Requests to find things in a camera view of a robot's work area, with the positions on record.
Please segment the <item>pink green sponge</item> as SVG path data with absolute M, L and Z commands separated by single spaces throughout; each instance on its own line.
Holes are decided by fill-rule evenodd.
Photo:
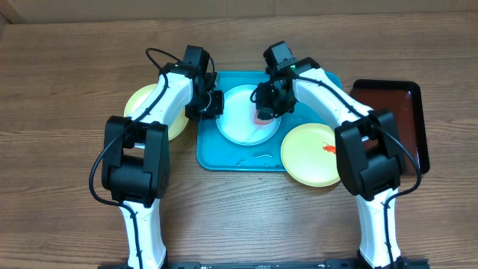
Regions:
M 272 123 L 273 120 L 274 117 L 272 114 L 263 111 L 256 111 L 254 124 L 264 126 Z

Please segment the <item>light blue plate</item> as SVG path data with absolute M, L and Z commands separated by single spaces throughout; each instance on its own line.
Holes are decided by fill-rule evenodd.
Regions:
M 257 124 L 255 104 L 250 96 L 256 85 L 243 84 L 224 94 L 223 114 L 216 120 L 220 133 L 233 143 L 254 146 L 269 140 L 279 129 L 281 119 Z

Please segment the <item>yellow plate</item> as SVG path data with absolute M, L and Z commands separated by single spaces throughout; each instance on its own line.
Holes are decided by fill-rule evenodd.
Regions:
M 321 123 L 306 123 L 290 130 L 281 145 L 281 161 L 298 182 L 326 187 L 340 181 L 337 170 L 335 135 Z
M 126 117 L 130 112 L 136 110 L 147 99 L 156 86 L 157 84 L 150 84 L 137 90 L 126 102 L 123 116 Z M 178 137 L 184 131 L 188 121 L 189 119 L 185 116 L 185 108 L 182 108 L 180 114 L 173 121 L 173 124 L 169 126 L 169 140 Z

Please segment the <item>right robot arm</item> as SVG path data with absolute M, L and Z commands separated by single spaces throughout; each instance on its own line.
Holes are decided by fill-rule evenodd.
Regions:
M 374 111 L 334 84 L 318 62 L 296 59 L 280 41 L 264 51 L 270 79 L 250 96 L 258 122 L 269 123 L 310 107 L 335 133 L 336 162 L 344 187 L 356 197 L 361 227 L 359 258 L 366 268 L 402 262 L 394 227 L 394 198 L 406 168 L 394 115 Z

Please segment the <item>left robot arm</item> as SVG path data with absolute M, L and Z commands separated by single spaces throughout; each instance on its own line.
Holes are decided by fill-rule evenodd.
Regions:
M 209 53 L 187 46 L 184 57 L 158 68 L 158 84 L 125 117 L 105 124 L 104 149 L 93 168 L 102 170 L 109 205 L 120 208 L 128 237 L 126 268 L 166 268 L 161 237 L 160 203 L 170 177 L 168 131 L 183 114 L 194 121 L 215 120 L 223 113 L 223 92 Z

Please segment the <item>teal plastic serving tray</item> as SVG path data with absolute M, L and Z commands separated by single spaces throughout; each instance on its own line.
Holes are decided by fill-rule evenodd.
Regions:
M 269 75 L 260 71 L 222 71 L 219 72 L 219 90 L 226 93 L 237 86 L 251 84 L 252 90 Z M 272 137 L 254 146 L 233 143 L 221 134 L 216 120 L 202 120 L 198 124 L 197 161 L 208 170 L 282 172 L 285 168 L 281 160 L 281 145 L 286 134 L 297 126 L 306 123 L 325 121 L 303 103 L 296 103 L 292 114 L 276 119 L 276 131 Z

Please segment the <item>black red lacquer tray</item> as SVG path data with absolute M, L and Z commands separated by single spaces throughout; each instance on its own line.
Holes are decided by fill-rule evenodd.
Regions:
M 413 81 L 359 79 L 351 96 L 378 111 L 383 108 L 394 114 L 400 142 L 418 163 L 420 172 L 429 172 L 429 151 L 420 86 Z

